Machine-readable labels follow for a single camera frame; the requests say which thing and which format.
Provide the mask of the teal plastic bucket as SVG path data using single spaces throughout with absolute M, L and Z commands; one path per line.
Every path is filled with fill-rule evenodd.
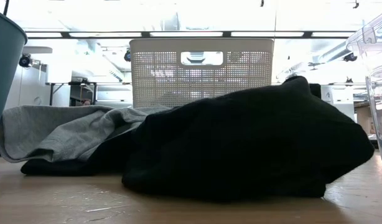
M 0 119 L 26 43 L 26 33 L 0 13 Z

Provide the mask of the black cloth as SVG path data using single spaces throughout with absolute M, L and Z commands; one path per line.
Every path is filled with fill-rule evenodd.
M 122 174 L 151 195 L 217 202 L 322 197 L 327 184 L 370 160 L 363 128 L 301 76 L 150 114 L 86 161 L 32 159 L 27 175 Z

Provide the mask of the black-framed background table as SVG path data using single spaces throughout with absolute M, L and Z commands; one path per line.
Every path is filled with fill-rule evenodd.
M 133 92 L 130 83 L 96 83 L 68 82 L 46 83 L 50 86 L 49 105 L 54 102 L 54 94 L 63 86 L 69 86 L 69 96 L 64 97 L 64 103 L 69 100 L 69 106 L 81 106 L 84 100 L 90 100 L 91 105 L 106 105 L 112 107 L 127 107 L 133 105 Z

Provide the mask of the white perforated laundry basket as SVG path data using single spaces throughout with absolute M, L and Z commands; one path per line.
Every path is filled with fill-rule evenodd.
M 136 108 L 173 108 L 272 81 L 271 39 L 150 38 L 129 44 Z

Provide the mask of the clear plastic container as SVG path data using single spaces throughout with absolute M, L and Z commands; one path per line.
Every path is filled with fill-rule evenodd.
M 382 160 L 382 13 L 347 39 L 347 49 L 366 68 L 368 101 Z

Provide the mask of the grey cloth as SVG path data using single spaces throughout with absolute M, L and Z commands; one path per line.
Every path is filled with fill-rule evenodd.
M 0 154 L 11 162 L 86 161 L 108 139 L 136 129 L 164 106 L 111 108 L 24 105 L 5 110 L 0 120 Z

